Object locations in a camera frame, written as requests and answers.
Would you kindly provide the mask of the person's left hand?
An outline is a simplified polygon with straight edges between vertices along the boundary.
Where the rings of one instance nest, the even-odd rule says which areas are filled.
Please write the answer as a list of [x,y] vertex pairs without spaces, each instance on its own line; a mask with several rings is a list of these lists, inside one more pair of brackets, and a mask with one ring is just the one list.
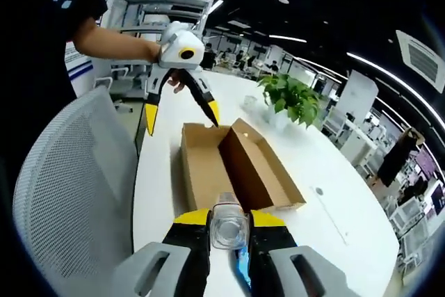
[[170,77],[168,79],[168,84],[171,85],[174,89],[173,92],[175,94],[179,93],[184,89],[185,84],[183,82],[183,75],[181,70],[173,70],[170,73]]

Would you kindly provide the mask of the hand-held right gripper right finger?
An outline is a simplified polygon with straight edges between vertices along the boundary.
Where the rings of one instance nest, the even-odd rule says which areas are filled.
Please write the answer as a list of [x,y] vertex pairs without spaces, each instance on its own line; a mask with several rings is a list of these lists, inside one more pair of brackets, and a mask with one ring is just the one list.
[[346,274],[309,246],[298,246],[284,221],[250,212],[248,275],[253,296],[356,296]]

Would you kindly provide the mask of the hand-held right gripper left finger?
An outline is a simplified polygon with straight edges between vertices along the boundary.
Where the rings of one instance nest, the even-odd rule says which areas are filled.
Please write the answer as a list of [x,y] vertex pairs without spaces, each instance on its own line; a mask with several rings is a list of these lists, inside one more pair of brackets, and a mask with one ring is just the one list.
[[114,271],[112,296],[203,296],[210,272],[209,209],[174,219],[161,242],[150,242]]

